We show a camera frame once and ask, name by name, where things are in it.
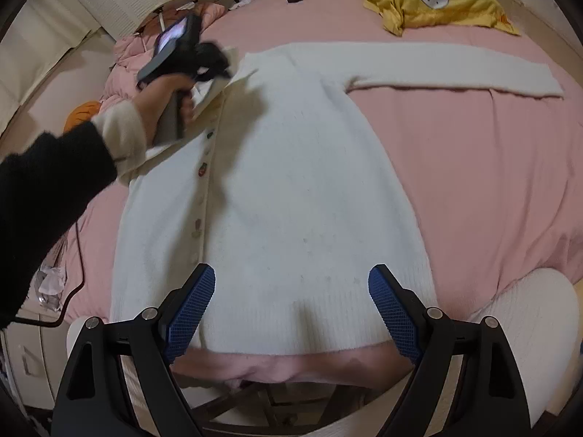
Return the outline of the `black sleeved left forearm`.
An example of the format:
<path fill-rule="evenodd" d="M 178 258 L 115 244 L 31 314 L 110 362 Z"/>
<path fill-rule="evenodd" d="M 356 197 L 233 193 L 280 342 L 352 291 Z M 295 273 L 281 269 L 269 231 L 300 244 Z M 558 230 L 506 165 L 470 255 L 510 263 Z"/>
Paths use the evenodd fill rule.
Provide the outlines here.
<path fill-rule="evenodd" d="M 146 147 L 136 106 L 125 101 L 64 135 L 45 132 L 2 161 L 1 327 L 17 316 L 55 243 Z"/>

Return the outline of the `person left hand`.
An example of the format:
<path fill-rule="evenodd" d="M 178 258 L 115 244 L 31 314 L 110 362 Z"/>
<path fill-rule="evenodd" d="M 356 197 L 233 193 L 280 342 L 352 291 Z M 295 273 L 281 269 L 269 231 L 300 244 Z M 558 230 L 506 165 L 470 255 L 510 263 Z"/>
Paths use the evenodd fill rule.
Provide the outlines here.
<path fill-rule="evenodd" d="M 172 96 L 179 91 L 187 91 L 191 95 L 194 86 L 194 81 L 184 74 L 164 75 L 155 79 L 132 99 L 132 104 L 140 115 L 148 146 L 152 144 L 159 118 Z"/>

